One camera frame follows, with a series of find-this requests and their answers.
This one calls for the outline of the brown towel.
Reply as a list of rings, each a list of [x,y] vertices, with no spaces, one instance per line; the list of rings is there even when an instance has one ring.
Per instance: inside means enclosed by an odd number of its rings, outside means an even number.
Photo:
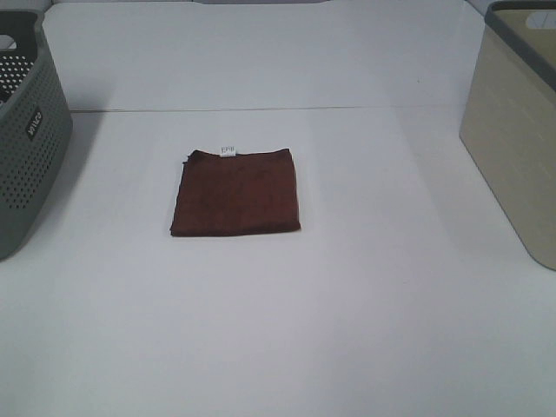
[[[183,163],[172,236],[227,237],[300,229],[289,149],[231,157],[196,150]]]

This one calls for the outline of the beige basket with grey rim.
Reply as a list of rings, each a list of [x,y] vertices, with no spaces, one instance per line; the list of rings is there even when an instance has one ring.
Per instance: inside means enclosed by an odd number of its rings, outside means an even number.
[[[496,1],[484,30],[460,139],[526,252],[555,268],[553,1]]]

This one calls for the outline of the grey perforated plastic basket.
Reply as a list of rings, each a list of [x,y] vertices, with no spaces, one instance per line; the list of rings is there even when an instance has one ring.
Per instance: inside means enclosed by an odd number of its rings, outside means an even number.
[[[23,245],[61,168],[73,130],[38,10],[2,10],[1,256]]]

